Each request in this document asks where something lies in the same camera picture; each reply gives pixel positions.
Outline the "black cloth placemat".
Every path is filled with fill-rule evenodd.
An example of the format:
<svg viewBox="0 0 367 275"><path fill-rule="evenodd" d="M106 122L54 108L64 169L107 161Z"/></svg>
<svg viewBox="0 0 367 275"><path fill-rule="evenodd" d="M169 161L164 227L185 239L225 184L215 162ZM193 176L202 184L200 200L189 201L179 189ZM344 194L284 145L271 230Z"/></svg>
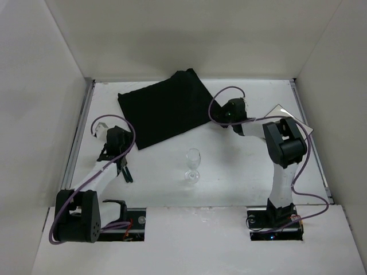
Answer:
<svg viewBox="0 0 367 275"><path fill-rule="evenodd" d="M119 93L118 103L142 150L208 123L212 98L190 68L153 85Z"/></svg>

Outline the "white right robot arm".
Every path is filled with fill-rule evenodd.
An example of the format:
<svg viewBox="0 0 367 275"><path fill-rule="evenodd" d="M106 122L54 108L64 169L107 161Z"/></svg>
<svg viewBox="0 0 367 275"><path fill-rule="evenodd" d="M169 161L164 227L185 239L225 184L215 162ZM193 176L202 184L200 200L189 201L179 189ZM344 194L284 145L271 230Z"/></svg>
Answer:
<svg viewBox="0 0 367 275"><path fill-rule="evenodd" d="M266 208L268 219L275 225L294 215L291 185L307 152L306 142L296 121L289 116L250 118L243 98L229 100L210 115L223 127L230 125L240 136L252 136L265 141L274 164L272 190Z"/></svg>

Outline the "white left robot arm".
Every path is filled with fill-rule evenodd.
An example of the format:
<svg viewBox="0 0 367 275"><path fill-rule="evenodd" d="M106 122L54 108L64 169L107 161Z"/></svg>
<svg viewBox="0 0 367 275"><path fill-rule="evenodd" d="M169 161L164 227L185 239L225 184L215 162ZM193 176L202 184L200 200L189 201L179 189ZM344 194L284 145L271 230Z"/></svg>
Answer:
<svg viewBox="0 0 367 275"><path fill-rule="evenodd" d="M49 242L94 243L102 233L131 225L124 200L101 199L106 187L122 175L127 183L133 178L126 154L134 143L133 132L101 123L94 136L104 143L92 171L73 189L63 189L56 196L54 222Z"/></svg>

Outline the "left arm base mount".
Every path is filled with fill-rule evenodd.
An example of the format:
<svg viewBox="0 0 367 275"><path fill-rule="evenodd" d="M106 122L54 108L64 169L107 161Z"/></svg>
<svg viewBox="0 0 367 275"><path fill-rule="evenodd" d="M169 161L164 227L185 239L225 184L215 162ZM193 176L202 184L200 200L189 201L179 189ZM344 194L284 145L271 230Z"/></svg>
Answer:
<svg viewBox="0 0 367 275"><path fill-rule="evenodd" d="M103 223L98 242L143 242L146 208L128 208L125 201L104 200L100 211Z"/></svg>

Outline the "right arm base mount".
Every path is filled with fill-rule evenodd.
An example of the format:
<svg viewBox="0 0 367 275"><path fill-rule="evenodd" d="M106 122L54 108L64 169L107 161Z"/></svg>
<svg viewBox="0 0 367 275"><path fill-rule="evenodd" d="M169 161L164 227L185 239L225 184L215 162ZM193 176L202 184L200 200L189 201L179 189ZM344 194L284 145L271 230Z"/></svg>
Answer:
<svg viewBox="0 0 367 275"><path fill-rule="evenodd" d="M294 205L277 212L266 207L247 210L246 226L251 241L302 241L303 225Z"/></svg>

